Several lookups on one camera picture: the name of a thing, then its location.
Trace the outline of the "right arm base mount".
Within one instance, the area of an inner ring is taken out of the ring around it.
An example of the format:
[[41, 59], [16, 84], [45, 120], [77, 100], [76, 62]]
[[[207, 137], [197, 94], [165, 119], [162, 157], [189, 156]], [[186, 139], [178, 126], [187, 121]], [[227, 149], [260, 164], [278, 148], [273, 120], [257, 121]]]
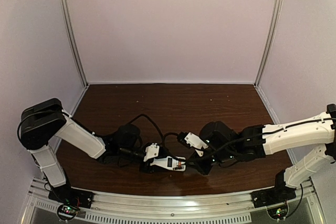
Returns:
[[288, 201], [296, 198], [295, 189], [275, 187], [256, 190], [251, 193], [254, 208], [266, 207], [267, 214], [272, 220], [285, 220], [289, 215]]

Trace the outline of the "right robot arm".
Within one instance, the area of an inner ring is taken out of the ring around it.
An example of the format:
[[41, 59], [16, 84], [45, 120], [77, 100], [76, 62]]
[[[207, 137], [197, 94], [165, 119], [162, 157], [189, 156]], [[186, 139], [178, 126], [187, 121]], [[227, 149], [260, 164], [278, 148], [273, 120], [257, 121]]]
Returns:
[[295, 189], [326, 163], [335, 162], [335, 104], [327, 105], [325, 112], [309, 119], [250, 126], [240, 133], [221, 121], [210, 122], [199, 135], [188, 133], [183, 139], [195, 150], [192, 164], [204, 175], [214, 163], [230, 159], [249, 162], [290, 148], [314, 145], [310, 153], [276, 177], [276, 189]]

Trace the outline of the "white red remote control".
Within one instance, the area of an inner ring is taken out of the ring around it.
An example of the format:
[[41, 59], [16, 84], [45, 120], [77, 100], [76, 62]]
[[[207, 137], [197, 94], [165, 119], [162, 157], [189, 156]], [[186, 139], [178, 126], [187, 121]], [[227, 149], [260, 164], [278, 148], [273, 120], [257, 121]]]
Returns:
[[[178, 157], [179, 159], [181, 159], [181, 162], [183, 160], [185, 160], [185, 158], [182, 157]], [[164, 169], [170, 170], [170, 171], [175, 171], [175, 172], [182, 172], [181, 170], [176, 170], [176, 164], [177, 164], [177, 159], [168, 156], [166, 159], [154, 159], [154, 161], [152, 162], [152, 165], [156, 165], [159, 167], [162, 167]]]

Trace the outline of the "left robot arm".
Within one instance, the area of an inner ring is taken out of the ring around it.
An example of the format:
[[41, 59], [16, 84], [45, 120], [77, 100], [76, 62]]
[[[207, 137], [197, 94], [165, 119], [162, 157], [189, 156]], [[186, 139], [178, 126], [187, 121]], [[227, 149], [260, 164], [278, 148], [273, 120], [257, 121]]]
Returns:
[[140, 163], [144, 173], [171, 167], [172, 159], [158, 144], [136, 147], [141, 143], [140, 129], [132, 123], [120, 126], [109, 135], [87, 129], [69, 113], [57, 98], [26, 108], [20, 118], [17, 136], [46, 176], [52, 190], [69, 190], [71, 185], [49, 141], [58, 137], [85, 152], [99, 163], [109, 164], [120, 156]]

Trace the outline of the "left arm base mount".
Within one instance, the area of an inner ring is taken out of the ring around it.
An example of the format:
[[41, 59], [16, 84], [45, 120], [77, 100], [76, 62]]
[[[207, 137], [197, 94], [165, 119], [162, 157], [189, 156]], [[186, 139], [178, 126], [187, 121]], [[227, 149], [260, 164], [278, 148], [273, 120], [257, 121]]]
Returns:
[[69, 222], [76, 217], [86, 214], [86, 209], [90, 209], [93, 202], [94, 193], [80, 189], [69, 189], [60, 192], [52, 189], [48, 194], [48, 199], [61, 203], [56, 209], [56, 215], [61, 221]]

